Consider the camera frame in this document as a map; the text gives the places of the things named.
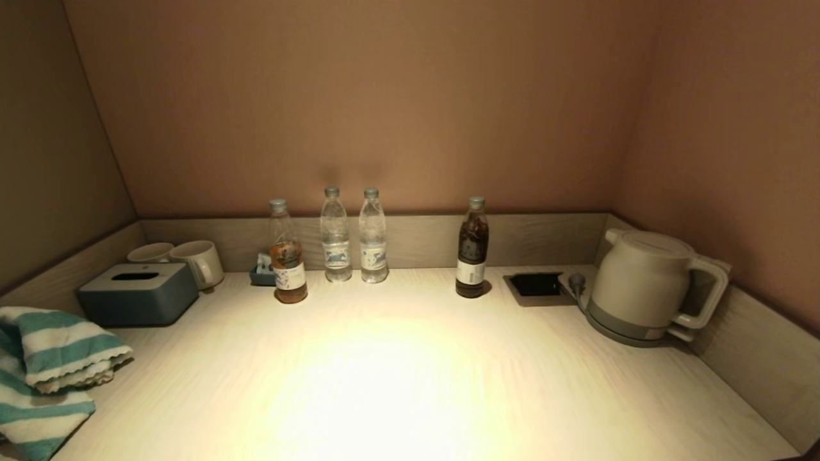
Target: mug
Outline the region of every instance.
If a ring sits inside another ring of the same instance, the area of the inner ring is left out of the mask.
[[[207,240],[196,240],[171,250],[171,260],[188,264],[200,290],[211,288],[225,278],[216,245]]]
[[[150,244],[144,245],[136,250],[128,253],[128,262],[141,262],[143,264],[150,262],[171,262],[171,250],[174,249],[172,244]]]

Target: teal and white striped towel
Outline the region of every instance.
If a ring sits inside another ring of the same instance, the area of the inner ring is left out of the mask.
[[[50,459],[94,411],[76,389],[108,382],[131,348],[82,318],[0,308],[0,438],[33,461]]]

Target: electric kettle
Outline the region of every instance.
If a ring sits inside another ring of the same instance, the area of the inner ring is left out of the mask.
[[[586,310],[589,323],[613,340],[638,347],[657,345],[667,332],[692,341],[690,330],[703,328],[712,317],[729,284],[731,266],[653,232],[610,229],[605,238],[613,248],[595,277]],[[697,316],[680,312],[690,271],[715,279]]]

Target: brown wall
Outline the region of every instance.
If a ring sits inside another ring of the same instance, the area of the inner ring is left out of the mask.
[[[820,2],[671,2],[615,211],[820,331]]]
[[[0,0],[0,293],[134,209],[60,0]]]
[[[660,2],[66,0],[141,217],[604,210]]]

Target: clear water bottle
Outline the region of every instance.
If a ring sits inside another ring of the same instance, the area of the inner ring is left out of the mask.
[[[350,265],[350,234],[348,214],[339,198],[338,187],[325,187],[325,204],[321,207],[320,220],[325,277],[329,281],[346,281],[353,274]]]
[[[287,202],[274,199],[270,205],[268,252],[276,274],[276,298],[285,304],[298,303],[308,296],[302,243],[296,236],[296,225],[288,214]]]
[[[379,283],[387,278],[387,224],[379,203],[379,190],[364,189],[359,213],[359,244],[362,250],[362,280]]]
[[[484,197],[470,197],[470,209],[458,232],[458,268],[456,293],[465,298],[478,298],[484,293],[484,267],[490,227],[484,213]]]

